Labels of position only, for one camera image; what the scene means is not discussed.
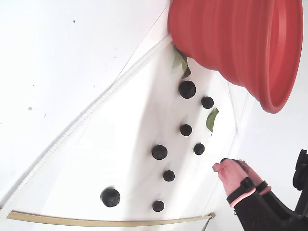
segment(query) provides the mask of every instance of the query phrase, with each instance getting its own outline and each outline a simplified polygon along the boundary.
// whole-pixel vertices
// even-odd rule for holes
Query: dark round fruit
[[[198,143],[194,146],[193,151],[196,153],[196,155],[201,155],[204,152],[205,148],[204,145],[201,143]]]
[[[191,81],[184,81],[179,85],[179,93],[184,99],[190,99],[196,94],[196,91],[196,86]]]
[[[183,136],[189,136],[192,133],[193,129],[188,124],[183,124],[180,127],[180,132]]]
[[[201,104],[205,109],[210,109],[214,106],[214,100],[211,97],[206,96],[202,98]]]
[[[167,148],[165,148],[165,146],[163,145],[156,145],[152,148],[152,156],[156,159],[156,160],[162,160],[165,159],[165,157],[168,154],[168,150]]]
[[[155,212],[160,212],[164,209],[165,205],[162,201],[155,201],[153,204],[152,204],[152,208]]]
[[[114,207],[120,203],[120,193],[112,188],[105,189],[101,194],[101,200],[107,207]]]
[[[171,181],[174,180],[175,175],[174,175],[173,171],[167,170],[167,171],[164,172],[163,177],[164,177],[165,181],[171,182]]]

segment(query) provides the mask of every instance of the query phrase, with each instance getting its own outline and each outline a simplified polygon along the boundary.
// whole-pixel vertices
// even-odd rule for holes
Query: small black ball
[[[152,156],[156,160],[162,160],[165,159],[165,157],[168,154],[168,150],[165,146],[163,145],[156,145],[152,148]]]
[[[204,152],[205,148],[204,145],[201,143],[198,143],[194,146],[193,151],[196,153],[196,155],[201,155]]]
[[[155,201],[153,204],[152,204],[152,208],[155,212],[160,212],[164,209],[165,205],[162,201]]]
[[[174,175],[173,171],[167,170],[167,171],[164,172],[163,177],[164,177],[165,181],[171,182],[171,181],[174,180],[175,175]]]
[[[196,86],[191,81],[184,81],[179,85],[179,93],[184,99],[190,99],[196,94],[196,91]]]
[[[189,136],[192,133],[193,129],[188,124],[183,124],[180,127],[180,132],[183,136]]]
[[[120,193],[112,188],[105,189],[101,194],[101,200],[107,207],[114,207],[120,203]]]
[[[214,106],[214,100],[211,97],[206,96],[202,98],[201,104],[205,109],[210,109]]]

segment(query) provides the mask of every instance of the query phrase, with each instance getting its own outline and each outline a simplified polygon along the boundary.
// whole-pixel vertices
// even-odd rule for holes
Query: white surface
[[[0,19],[6,22],[0,25],[0,51],[5,54],[0,56],[0,205],[69,122],[166,34],[167,10],[140,44],[167,4],[166,0],[5,3],[0,10]],[[31,181],[14,209],[105,220],[212,212],[213,203],[205,208],[218,179],[211,166],[230,151],[246,91],[228,87],[218,72],[189,60],[189,79],[197,94],[184,100],[177,94],[181,67],[171,70],[173,55],[169,47],[84,124],[62,154]],[[210,110],[200,106],[204,95],[211,96],[220,110],[213,136],[205,127]],[[181,122],[192,125],[191,136],[177,131]],[[199,141],[206,151],[196,156],[192,148]],[[151,157],[157,142],[168,148],[165,160]],[[167,168],[175,172],[174,182],[161,178]],[[111,209],[100,201],[108,186],[121,193],[120,204]],[[155,199],[165,202],[163,212],[152,211]],[[20,230],[20,225],[24,223],[5,221],[0,228]],[[34,230],[55,227],[37,225]],[[192,227],[182,224],[161,230]]]
[[[51,141],[120,74],[167,4],[1,2],[0,205]]]
[[[81,137],[73,136],[62,153],[45,165],[13,209],[105,220],[202,215],[217,181],[211,167],[228,153],[235,122],[227,82],[217,72],[191,62],[190,78],[197,94],[183,99],[177,94],[182,69],[180,65],[172,69],[173,60],[170,45],[97,112]],[[213,136],[205,127],[211,110],[200,104],[204,95],[213,97],[220,110]],[[189,137],[179,133],[181,123],[192,126]],[[196,156],[193,147],[200,141],[206,151]],[[151,156],[157,143],[168,148],[162,161]],[[162,179],[168,168],[176,173],[171,183]],[[102,190],[110,186],[121,193],[121,203],[114,208],[100,201]],[[155,199],[165,202],[163,212],[152,210]]]

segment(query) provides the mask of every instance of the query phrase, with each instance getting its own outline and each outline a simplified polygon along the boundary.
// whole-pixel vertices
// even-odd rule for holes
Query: red bowl
[[[173,0],[168,29],[181,52],[246,87],[265,111],[287,102],[302,50],[301,0]]]

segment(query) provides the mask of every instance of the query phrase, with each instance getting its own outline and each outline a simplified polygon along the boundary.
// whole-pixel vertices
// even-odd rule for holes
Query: white rope
[[[0,210],[0,219],[6,218],[12,211],[13,201],[21,193],[22,189],[35,176],[39,169],[48,161],[52,155],[59,153],[60,148],[68,141],[69,137],[77,130],[77,128],[93,116],[93,112],[99,109],[104,102],[110,99],[122,86],[128,83],[144,66],[146,66],[153,57],[167,45],[172,42],[171,35],[165,36],[154,47],[152,47],[144,56],[142,56],[129,70],[121,75],[113,85],[104,93],[102,93],[92,104],[90,104],[68,127],[65,129],[55,142],[51,144],[48,151],[43,154],[42,158],[37,161],[32,170],[24,178],[21,184],[17,187],[14,193],[6,201],[3,208]]]

